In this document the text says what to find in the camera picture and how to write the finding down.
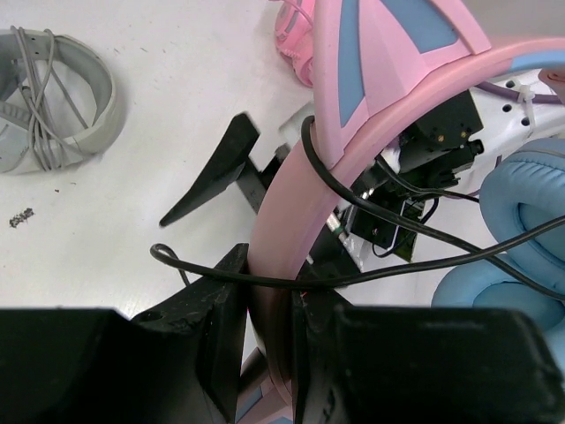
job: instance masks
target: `gray cable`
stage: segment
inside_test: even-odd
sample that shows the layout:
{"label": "gray cable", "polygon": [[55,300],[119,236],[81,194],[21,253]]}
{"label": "gray cable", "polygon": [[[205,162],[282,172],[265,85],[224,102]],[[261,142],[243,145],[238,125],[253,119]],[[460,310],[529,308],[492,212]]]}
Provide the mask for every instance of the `gray cable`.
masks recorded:
{"label": "gray cable", "polygon": [[[40,81],[39,73],[35,66],[35,61],[29,52],[29,46],[26,42],[26,32],[23,28],[17,29],[15,26],[11,27],[19,51],[22,56],[22,62],[27,75],[28,86],[23,86],[23,81],[19,81],[19,91],[24,97],[24,101],[32,115],[28,131],[27,131],[27,143],[31,150],[32,158],[35,164],[42,170],[54,170],[57,168],[64,168],[65,166],[65,154],[67,152],[72,152],[75,155],[81,157],[88,157],[90,154],[82,152],[80,148],[76,148],[64,140],[62,140],[55,130],[54,119],[51,115],[49,105],[47,103],[47,98],[45,96],[45,90],[49,84],[49,79],[53,75],[56,83],[61,88],[65,100],[71,106],[72,111],[76,115],[77,119],[80,121],[81,125],[87,129],[88,125],[84,118],[80,115],[79,109],[72,100],[68,90],[63,85],[63,82],[58,77],[53,64],[55,62],[55,54],[57,50],[57,43],[55,36],[48,29],[45,33],[49,36],[50,48],[49,48],[49,58],[47,61],[47,69],[43,80]],[[58,149],[58,158],[55,158],[53,152],[53,143],[60,146]]]}

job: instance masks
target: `white surface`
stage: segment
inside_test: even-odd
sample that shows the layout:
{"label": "white surface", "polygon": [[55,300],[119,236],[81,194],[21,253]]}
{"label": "white surface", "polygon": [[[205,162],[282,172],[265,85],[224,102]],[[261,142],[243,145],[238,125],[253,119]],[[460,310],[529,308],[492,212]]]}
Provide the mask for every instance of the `white surface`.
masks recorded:
{"label": "white surface", "polygon": [[[167,229],[158,222],[191,186],[234,115],[247,110],[260,128],[252,157],[262,167],[284,142],[279,127],[310,101],[311,92],[275,53],[279,4],[4,0],[2,6],[0,27],[48,27],[97,51],[117,76],[127,120],[115,144],[90,163],[0,177],[0,307],[115,307],[133,316],[182,288],[175,270],[149,256],[153,243],[214,265],[248,241],[254,214],[236,187]],[[25,208],[35,216],[10,228],[10,218]],[[430,224],[487,246],[492,240],[477,210],[444,200]],[[415,259],[455,253],[420,238]],[[443,274],[344,293],[357,303],[427,304]],[[248,337],[245,351],[251,349]]]}

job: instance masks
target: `zip tie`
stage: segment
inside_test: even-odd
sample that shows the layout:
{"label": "zip tie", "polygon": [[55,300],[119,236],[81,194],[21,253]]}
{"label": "zip tie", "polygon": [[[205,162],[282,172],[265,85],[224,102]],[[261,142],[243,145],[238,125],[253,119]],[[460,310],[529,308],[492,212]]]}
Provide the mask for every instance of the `zip tie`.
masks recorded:
{"label": "zip tie", "polygon": [[530,122],[529,127],[530,127],[530,131],[528,131],[528,136],[527,139],[529,139],[535,129],[536,129],[536,117],[533,113],[533,98],[536,96],[536,93],[531,90],[530,86],[528,84],[520,84],[518,82],[518,103],[523,103],[524,104],[524,110],[526,113],[526,118],[528,119],[528,121]]}

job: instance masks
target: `pink headphone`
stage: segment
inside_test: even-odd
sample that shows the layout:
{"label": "pink headphone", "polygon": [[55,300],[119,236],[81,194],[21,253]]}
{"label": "pink headphone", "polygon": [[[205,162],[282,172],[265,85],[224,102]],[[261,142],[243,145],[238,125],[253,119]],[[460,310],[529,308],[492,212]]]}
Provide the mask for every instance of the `pink headphone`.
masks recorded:
{"label": "pink headphone", "polygon": [[275,22],[276,48],[292,63],[298,79],[308,87],[312,87],[315,0],[282,1],[284,4]]}

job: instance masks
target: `black wire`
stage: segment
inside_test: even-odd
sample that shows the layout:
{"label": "black wire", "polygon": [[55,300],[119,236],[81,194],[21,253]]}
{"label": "black wire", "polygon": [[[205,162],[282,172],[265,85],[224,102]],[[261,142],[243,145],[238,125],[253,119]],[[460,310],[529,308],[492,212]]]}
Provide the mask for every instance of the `black wire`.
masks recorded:
{"label": "black wire", "polygon": [[[499,243],[498,245],[488,247],[487,249],[483,249],[475,254],[462,254],[446,259],[436,259],[433,261],[396,265],[394,267],[366,271],[355,276],[339,276],[336,278],[310,281],[286,280],[282,278],[270,278],[267,276],[251,276],[248,274],[238,274],[237,272],[223,271],[220,269],[204,267],[202,265],[197,265],[195,263],[190,263],[187,261],[180,261],[179,259],[170,257],[168,254],[164,254],[162,251],[169,252],[171,249],[170,247],[163,244],[156,244],[151,246],[149,252],[157,261],[169,265],[172,268],[182,269],[193,274],[198,274],[199,276],[207,276],[208,278],[222,280],[229,283],[260,285],[263,287],[272,287],[276,289],[287,290],[315,290],[328,288],[337,289],[340,287],[346,287],[348,285],[360,284],[366,281],[386,278],[388,276],[400,276],[403,274],[411,274],[415,272],[432,271],[436,269],[456,267],[458,265],[480,261],[486,259],[489,256],[501,254],[502,252],[506,252],[513,247],[522,245],[523,243],[526,243],[527,241],[534,239],[541,234],[551,231],[554,228],[557,228],[564,224],[565,216],[560,216],[559,218],[555,218],[551,221],[548,221],[547,223],[543,223],[533,228],[532,230],[524,232],[519,236],[513,237],[503,243]],[[558,300],[565,300],[565,295],[556,293],[544,286],[540,286],[539,291]]]}
{"label": "black wire", "polygon": [[441,190],[441,189],[436,189],[436,188],[416,187],[415,185],[412,185],[411,183],[409,183],[405,179],[399,177],[396,174],[396,172],[394,172],[394,170],[392,168],[390,168],[390,165],[388,164],[388,162],[385,161],[384,157],[382,157],[381,155],[377,156],[377,164],[380,166],[380,168],[382,170],[385,171],[385,173],[388,175],[388,177],[390,179],[392,179],[399,186],[404,187],[409,192],[413,192],[413,193],[417,193],[417,194],[436,194],[436,195],[442,196],[442,197],[443,196],[455,197],[457,199],[465,199],[466,201],[474,201],[475,203],[478,203],[478,199],[476,197],[472,197],[468,194],[451,192],[449,190]]}
{"label": "black wire", "polygon": [[[313,122],[313,118],[308,118],[305,120],[305,122],[303,123],[303,144],[305,146],[305,150],[307,152],[308,147],[310,147],[312,149],[312,151],[310,152],[310,154],[312,155],[313,153],[313,159],[317,159],[318,161],[320,161],[320,159],[318,158],[318,156],[316,155],[315,152],[313,152],[313,146],[312,146],[312,142],[310,140],[310,125]],[[307,125],[307,129],[308,129],[308,134],[306,137],[304,137],[304,129],[305,129],[305,125]],[[332,183],[332,179],[334,179],[334,177],[329,174],[328,170],[326,170],[326,167],[323,165],[323,163],[321,164],[321,168],[323,168],[323,171],[320,173],[320,177],[322,179],[324,179],[324,181],[326,181],[326,179]],[[396,214],[390,212],[389,214],[386,214],[388,216],[388,219],[392,219],[394,220],[393,223],[396,223],[397,225],[401,225],[401,226],[405,226],[406,225],[406,221],[408,221],[408,227],[409,230],[411,230],[412,228],[417,228],[417,230],[413,230],[416,232],[421,232],[425,235],[430,235],[431,233],[435,236],[434,238],[438,237],[441,239],[457,239],[453,236],[449,236],[448,234],[442,233],[441,231],[437,231],[434,229],[428,229],[427,227],[425,227],[424,225],[421,224],[415,224],[413,223],[411,220],[406,220],[405,218],[402,218],[400,216],[397,216]],[[397,265],[394,267],[388,267],[388,268],[384,268],[384,269],[375,269],[373,271],[367,271],[367,272],[363,272],[361,274],[357,274],[355,276],[341,276],[341,277],[337,277],[337,278],[329,278],[329,279],[322,279],[322,280],[312,280],[312,281],[297,281],[297,280],[286,280],[286,279],[281,279],[281,278],[269,278],[269,277],[264,277],[264,276],[251,276],[251,275],[247,275],[247,274],[239,274],[236,272],[229,272],[229,271],[223,271],[220,269],[213,269],[213,268],[209,268],[209,267],[203,267],[201,265],[197,265],[194,263],[190,263],[187,261],[181,261],[177,258],[177,256],[175,255],[175,253],[172,251],[172,249],[166,245],[163,244],[156,244],[151,246],[150,249],[150,253],[151,255],[157,260],[160,261],[166,265],[169,265],[173,268],[178,269],[179,271],[187,271],[187,272],[191,272],[193,274],[197,274],[200,276],[206,276],[208,278],[213,278],[213,279],[217,279],[217,280],[222,280],[225,282],[229,282],[229,283],[240,283],[240,284],[247,284],[247,285],[259,285],[259,286],[264,286],[264,287],[272,287],[272,288],[276,288],[276,289],[287,289],[287,290],[314,290],[314,289],[327,289],[327,288],[339,288],[339,287],[345,287],[348,285],[353,285],[353,284],[360,284],[360,283],[364,283],[366,281],[371,281],[371,280],[377,280],[380,278],[385,278],[385,277],[389,277],[389,276],[400,276],[403,274],[410,274],[410,273],[415,273],[415,272],[425,272],[425,271],[431,271],[431,270],[435,270],[435,269],[445,269],[445,268],[450,268],[450,267],[455,267],[458,265],[464,265],[466,263],[471,263],[471,262],[475,262],[475,261],[480,261],[483,259],[498,259],[498,258],[494,258],[494,256],[496,254],[500,254],[502,252],[506,252],[509,249],[512,249],[516,246],[522,245],[523,243],[528,242],[529,240],[532,240],[536,237],[538,237],[541,234],[544,234],[548,231],[551,231],[561,225],[565,224],[565,216],[561,216],[559,218],[555,218],[547,223],[541,224],[529,231],[526,231],[516,237],[513,237],[509,240],[506,240],[502,243],[499,243],[498,245],[495,246],[491,246],[488,247],[487,249],[478,249],[475,246],[472,246],[474,249],[476,249],[476,252],[471,253],[471,254],[463,254],[463,255],[459,255],[459,256],[454,256],[451,258],[446,258],[446,259],[439,259],[439,260],[433,260],[433,261],[423,261],[423,262],[419,262],[419,263],[409,263],[409,264],[404,264],[404,265]],[[463,244],[465,246],[468,246],[469,243],[463,242]],[[506,266],[507,264],[503,262],[503,264],[505,265],[505,267],[500,267],[503,268],[503,270],[505,272],[507,272],[509,275],[516,275],[518,274],[519,276],[525,277],[523,276],[521,273],[518,273],[515,269],[513,269],[510,266]],[[525,277],[526,281],[528,281],[531,284],[528,284],[532,289],[537,290],[538,292],[541,292],[547,296],[550,296],[554,299],[558,299],[561,301],[565,301],[565,295],[560,294],[558,292],[555,292],[553,290],[547,289],[546,287],[539,285],[535,282],[533,282],[532,280],[530,280],[529,278]]]}
{"label": "black wire", "polygon": [[[440,199],[436,197],[435,199],[433,199],[433,205],[430,208],[430,210],[428,210],[427,213],[424,216],[422,216],[422,219],[420,219],[420,223],[422,223],[422,224],[427,223],[430,220],[430,218],[432,218],[433,214],[435,214],[435,211],[438,210],[439,206],[440,206]],[[402,240],[400,240],[398,243],[396,243],[395,246],[393,246],[391,249],[387,250],[387,252],[385,252],[384,254],[377,254],[374,250],[375,244],[373,243],[373,254],[379,259],[388,258],[390,255],[398,252],[398,249],[400,249],[401,247],[406,245],[406,243],[410,242],[415,237],[416,237],[415,232],[411,232],[409,234],[406,234],[403,237]]]}
{"label": "black wire", "polygon": [[[175,251],[173,249],[171,249],[170,247],[168,247],[167,245],[160,245],[160,249],[163,250],[163,252],[165,252],[169,257],[180,261],[180,258],[177,256],[177,254],[175,253]],[[178,269],[178,273],[180,274],[180,277],[183,280],[183,283],[185,283],[185,286],[188,287],[189,285],[191,285],[190,280],[188,279],[188,276],[186,276],[186,272],[182,269]]]}
{"label": "black wire", "polygon": [[[379,206],[375,203],[371,203],[370,201],[367,201],[354,194],[354,192],[352,192],[349,188],[347,188],[345,185],[340,183],[331,174],[331,172],[326,169],[326,165],[324,164],[324,162],[321,161],[321,159],[316,154],[316,151],[314,150],[312,144],[312,138],[310,135],[310,127],[312,126],[313,122],[314,122],[314,116],[310,116],[305,118],[305,120],[302,123],[301,136],[302,136],[302,144],[304,146],[304,151],[306,153],[306,157],[308,158],[308,161],[310,161],[310,164],[313,166],[314,170],[316,171],[320,179],[330,189],[332,189],[334,193],[338,194],[341,198],[345,199],[352,205],[355,205],[358,208],[364,210],[366,213],[371,214],[373,216],[377,216],[380,219],[383,219],[389,223],[393,223],[394,225],[399,225],[407,230],[415,231],[420,234],[424,234],[425,236],[431,237],[433,239],[437,239],[439,241],[449,243],[450,245],[459,247],[460,249],[463,249],[470,253],[478,254],[480,252],[483,252],[478,247],[474,246],[473,244],[461,238],[458,238],[451,234],[447,234],[446,232],[443,231],[436,230],[434,228],[427,227],[425,225],[422,225],[421,223],[415,223],[410,219],[407,219],[403,216],[399,216],[398,214],[395,214],[394,212],[391,212],[390,210],[385,209],[382,206]],[[549,290],[543,285],[536,283],[535,281],[525,276],[520,271],[512,268],[505,261],[493,255],[489,255],[484,259],[491,262],[495,267],[506,272],[509,276],[514,277],[520,283],[529,286],[533,290],[536,290],[538,292],[543,292],[544,294],[551,296],[555,299],[565,300],[565,295],[561,295],[560,293]]]}

